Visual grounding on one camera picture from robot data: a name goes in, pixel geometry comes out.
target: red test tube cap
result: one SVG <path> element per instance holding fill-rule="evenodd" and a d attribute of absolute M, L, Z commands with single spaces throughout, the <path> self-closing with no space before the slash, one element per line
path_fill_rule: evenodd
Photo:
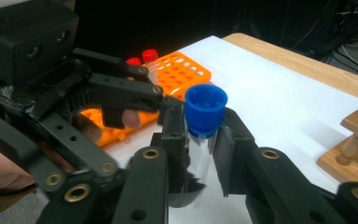
<path fill-rule="evenodd" d="M 142 58 L 145 63 L 151 63 L 158 58 L 157 51 L 155 49 L 147 49 L 142 53 Z"/>
<path fill-rule="evenodd" d="M 127 60 L 127 64 L 129 65 L 142 65 L 142 62 L 139 58 L 130 58 Z"/>

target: skin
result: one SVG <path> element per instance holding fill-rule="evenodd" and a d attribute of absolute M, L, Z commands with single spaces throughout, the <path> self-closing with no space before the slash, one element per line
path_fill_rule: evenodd
<path fill-rule="evenodd" d="M 123 113 L 122 120 L 126 126 L 131 128 L 138 128 L 141 126 L 138 113 L 133 110 L 126 110 Z M 98 126 L 84 117 L 76 118 L 74 120 L 74 126 L 94 142 L 97 142 L 102 136 L 102 132 Z M 69 164 L 61 155 L 56 153 L 53 148 L 45 143 L 39 143 L 39 146 L 45 154 L 60 165 L 65 172 L 72 172 L 75 170 L 75 167 Z M 33 183 L 34 179 L 30 174 L 0 153 L 0 192 L 10 193 L 30 186 Z"/>

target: blue cap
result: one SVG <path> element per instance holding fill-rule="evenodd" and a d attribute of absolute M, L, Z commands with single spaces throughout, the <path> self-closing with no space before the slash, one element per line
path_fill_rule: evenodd
<path fill-rule="evenodd" d="M 195 137 L 211 137 L 225 114 L 226 93 L 214 85 L 200 84 L 188 89 L 185 99 L 188 131 Z"/>

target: wooden test tube holder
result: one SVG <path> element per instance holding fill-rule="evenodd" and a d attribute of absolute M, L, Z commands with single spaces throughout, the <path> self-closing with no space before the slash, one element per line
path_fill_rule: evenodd
<path fill-rule="evenodd" d="M 317 164 L 339 182 L 358 182 L 358 110 L 342 120 L 353 135 L 327 151 Z"/>

